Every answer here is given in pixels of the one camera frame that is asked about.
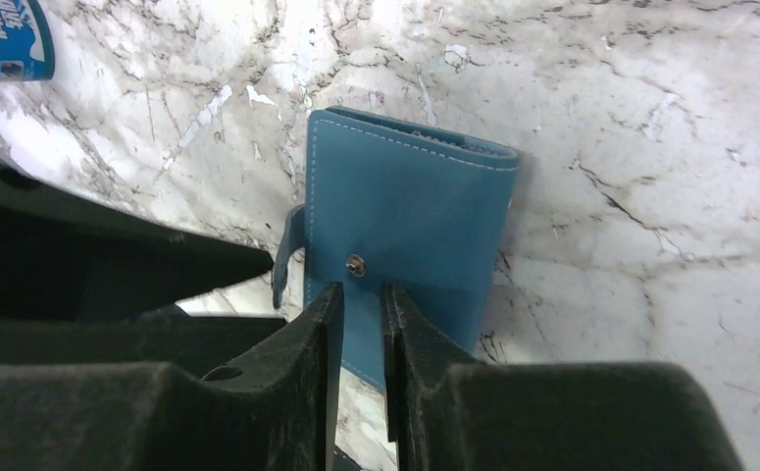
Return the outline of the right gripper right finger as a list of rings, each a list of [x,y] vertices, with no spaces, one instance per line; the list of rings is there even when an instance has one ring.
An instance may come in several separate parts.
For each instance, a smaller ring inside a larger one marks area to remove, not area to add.
[[[380,296],[403,470],[739,470],[705,390],[666,362],[487,364],[401,286]]]

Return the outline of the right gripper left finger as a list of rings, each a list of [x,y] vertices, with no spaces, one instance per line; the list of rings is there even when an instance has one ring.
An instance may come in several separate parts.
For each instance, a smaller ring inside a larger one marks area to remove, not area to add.
[[[0,365],[0,470],[330,470],[344,289],[196,377],[171,362]]]

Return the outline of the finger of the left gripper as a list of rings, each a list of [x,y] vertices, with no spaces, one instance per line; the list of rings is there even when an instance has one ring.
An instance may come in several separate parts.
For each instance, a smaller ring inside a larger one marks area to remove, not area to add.
[[[0,164],[0,318],[133,318],[273,265],[266,250],[157,225]]]
[[[279,317],[181,312],[114,322],[0,319],[0,365],[171,362],[202,377],[286,325]]]

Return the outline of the blue card holder wallet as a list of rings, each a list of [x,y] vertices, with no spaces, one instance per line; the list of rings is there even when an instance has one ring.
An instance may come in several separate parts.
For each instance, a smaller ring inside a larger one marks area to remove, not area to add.
[[[305,199],[285,219],[274,306],[302,251],[305,300],[342,284],[342,366],[378,391],[385,283],[472,350],[520,163],[510,147],[452,131],[344,107],[312,112]]]

